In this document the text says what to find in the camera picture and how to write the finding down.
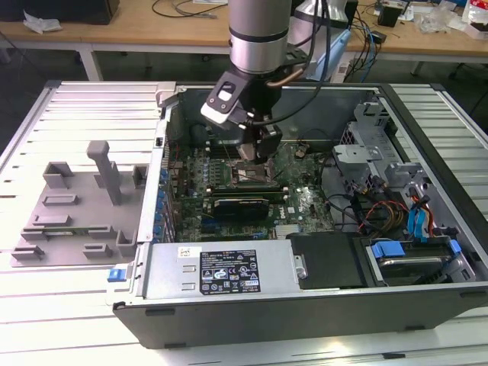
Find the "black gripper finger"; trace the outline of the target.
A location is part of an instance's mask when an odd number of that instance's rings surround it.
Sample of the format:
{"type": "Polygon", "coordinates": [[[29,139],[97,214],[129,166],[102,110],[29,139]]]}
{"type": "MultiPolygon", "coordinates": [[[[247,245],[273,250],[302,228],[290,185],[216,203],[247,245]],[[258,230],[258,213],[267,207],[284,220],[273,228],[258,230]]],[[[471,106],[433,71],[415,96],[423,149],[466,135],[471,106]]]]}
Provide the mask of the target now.
{"type": "Polygon", "coordinates": [[[259,127],[255,135],[255,164],[262,164],[279,147],[283,133],[277,124],[259,127]]]}

